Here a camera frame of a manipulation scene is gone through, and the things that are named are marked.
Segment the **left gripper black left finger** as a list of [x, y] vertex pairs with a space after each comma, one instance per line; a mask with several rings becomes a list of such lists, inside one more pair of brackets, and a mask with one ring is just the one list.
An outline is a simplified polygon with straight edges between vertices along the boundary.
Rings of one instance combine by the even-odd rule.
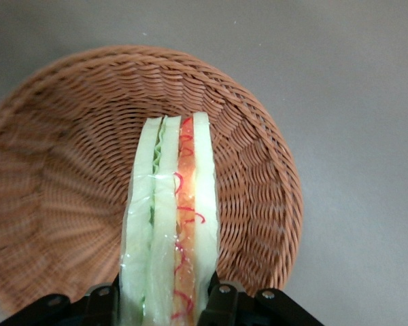
[[7, 325], [117, 325], [119, 281], [91, 287], [78, 301], [52, 293], [6, 319]]

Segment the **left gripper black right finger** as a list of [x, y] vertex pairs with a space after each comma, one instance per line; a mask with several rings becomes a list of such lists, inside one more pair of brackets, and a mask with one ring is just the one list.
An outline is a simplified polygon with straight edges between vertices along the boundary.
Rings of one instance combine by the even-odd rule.
[[239, 283], [211, 278], [206, 308], [197, 325], [321, 325], [306, 309], [283, 291], [261, 289], [249, 296]]

